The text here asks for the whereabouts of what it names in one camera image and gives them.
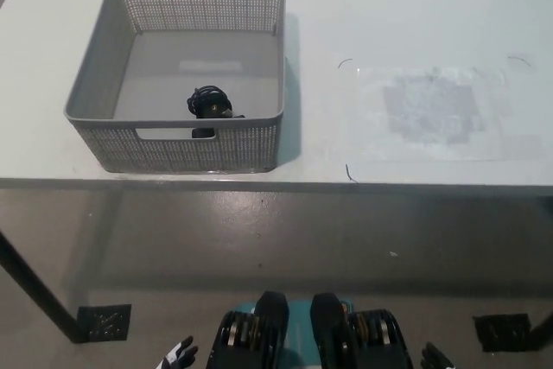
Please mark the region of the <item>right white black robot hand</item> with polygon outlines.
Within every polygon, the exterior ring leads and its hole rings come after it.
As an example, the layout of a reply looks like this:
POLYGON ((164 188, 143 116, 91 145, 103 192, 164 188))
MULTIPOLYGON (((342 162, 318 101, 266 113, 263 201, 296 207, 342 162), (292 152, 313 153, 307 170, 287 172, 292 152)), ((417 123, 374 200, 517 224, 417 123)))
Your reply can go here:
POLYGON ((431 342, 422 350, 420 365, 422 369, 455 369, 454 363, 431 342))

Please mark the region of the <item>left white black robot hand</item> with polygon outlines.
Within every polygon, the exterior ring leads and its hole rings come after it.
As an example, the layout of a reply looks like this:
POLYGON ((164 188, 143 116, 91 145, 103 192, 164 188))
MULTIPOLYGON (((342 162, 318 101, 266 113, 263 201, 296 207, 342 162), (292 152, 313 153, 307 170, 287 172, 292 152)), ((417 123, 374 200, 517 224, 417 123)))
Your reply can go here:
POLYGON ((198 347, 193 345, 194 337, 188 336, 177 343, 160 361, 156 369, 186 369, 195 362, 198 347))

